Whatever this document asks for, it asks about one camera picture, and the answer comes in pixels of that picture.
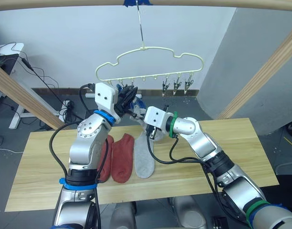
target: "metal clip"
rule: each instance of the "metal clip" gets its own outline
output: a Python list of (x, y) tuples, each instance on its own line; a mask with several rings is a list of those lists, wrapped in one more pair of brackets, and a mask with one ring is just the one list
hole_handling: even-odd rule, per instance
[(181, 86), (181, 84), (182, 84), (182, 82), (179, 82), (179, 79), (180, 79), (180, 77), (178, 76), (178, 78), (177, 78), (177, 82), (174, 81), (174, 92), (173, 92), (173, 95), (176, 94), (178, 88), (179, 88), (179, 87)]
[(167, 78), (166, 78), (165, 82), (163, 81), (163, 83), (162, 83), (162, 87), (163, 87), (162, 97), (165, 95), (165, 92), (167, 91), (167, 89), (168, 89), (169, 86), (170, 86), (170, 83), (167, 84)]
[(189, 87), (193, 84), (194, 80), (192, 80), (193, 73), (189, 74), (188, 81), (185, 80), (185, 85), (184, 85), (184, 94), (188, 92)]

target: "green ring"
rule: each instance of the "green ring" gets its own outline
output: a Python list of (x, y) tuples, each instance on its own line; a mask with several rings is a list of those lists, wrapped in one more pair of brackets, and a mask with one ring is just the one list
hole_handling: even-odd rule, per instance
[(173, 129), (174, 129), (174, 124), (175, 124), (175, 121), (176, 119), (178, 118), (178, 112), (175, 111), (174, 112), (174, 118), (173, 120), (171, 120), (171, 123), (170, 123), (170, 129), (169, 129), (169, 137), (173, 137)]
[(252, 212), (253, 212), (253, 211), (254, 211), (259, 205), (262, 205), (262, 204), (270, 204), (270, 203), (262, 199), (262, 200), (259, 200), (259, 201), (255, 202), (254, 204), (252, 204), (252, 205), (248, 208), (248, 210), (247, 210), (247, 212), (246, 212), (246, 221), (248, 222), (250, 228), (253, 228), (253, 227), (252, 227), (252, 225), (251, 225), (250, 222), (249, 222), (249, 217), (250, 217), (251, 213), (252, 213)]

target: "white wall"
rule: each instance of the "white wall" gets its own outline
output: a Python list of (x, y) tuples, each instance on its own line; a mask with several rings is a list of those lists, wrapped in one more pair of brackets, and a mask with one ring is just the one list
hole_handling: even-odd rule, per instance
[[(168, 47), (178, 55), (192, 52), (204, 58), (204, 70), (195, 74), (191, 87), (199, 89), (235, 8), (142, 6), (140, 10), (146, 46)], [(117, 55), (141, 47), (136, 7), (125, 6), (0, 11), (0, 44), (12, 41), (24, 43), (33, 66), (45, 69), (60, 87), (70, 88), (97, 82), (94, 71), (98, 65), (115, 62)], [(131, 54), (119, 67), (100, 73), (111, 78), (197, 68), (195, 59), (179, 60), (168, 52), (146, 51)], [(24, 71), (18, 71), (17, 77), (30, 87), (44, 87)], [(162, 80), (136, 80), (135, 84), (161, 89)]]

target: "desk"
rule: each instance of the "desk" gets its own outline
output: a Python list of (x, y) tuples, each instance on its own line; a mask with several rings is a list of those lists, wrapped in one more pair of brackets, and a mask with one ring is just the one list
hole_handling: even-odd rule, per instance
[[(277, 185), (278, 181), (265, 155), (261, 143), (248, 118), (212, 120), (200, 122), (203, 131), (212, 135), (229, 157), (259, 186)], [(124, 133), (137, 138), (140, 126), (113, 127), (110, 135), (118, 141)], [(48, 148), (53, 132), (31, 133), (14, 179), (6, 211), (26, 211), (55, 208), (63, 171), (54, 161)], [(76, 130), (61, 131), (53, 147), (60, 159), (68, 164), (71, 144)], [(169, 160), (168, 153), (174, 139), (164, 138), (155, 142), (154, 153)], [(174, 149), (175, 158), (193, 156), (188, 143), (180, 138)], [(110, 177), (98, 185), (99, 203), (117, 203), (144, 199), (166, 198), (210, 193), (209, 185), (198, 164), (163, 165), (156, 162), (155, 172), (150, 178), (141, 179), (133, 169), (130, 179), (118, 184)]]

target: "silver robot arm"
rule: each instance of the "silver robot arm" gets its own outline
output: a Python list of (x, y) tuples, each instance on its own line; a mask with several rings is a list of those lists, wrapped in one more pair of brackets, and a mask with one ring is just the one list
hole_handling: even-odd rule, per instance
[(151, 128), (150, 138), (160, 129), (170, 137), (180, 135), (187, 140), (197, 158), (210, 172), (222, 196), (236, 217), (247, 220), (254, 229), (292, 229), (292, 213), (282, 206), (266, 201), (261, 189), (224, 153), (208, 134), (204, 133), (194, 118), (179, 118), (154, 106), (147, 109), (144, 122)]
[(51, 228), (94, 229), (97, 210), (92, 199), (99, 178), (101, 150), (113, 123), (128, 113), (137, 88), (125, 87), (120, 93), (104, 83), (95, 86), (98, 110), (77, 127), (77, 138), (70, 149), (69, 170), (56, 205)]

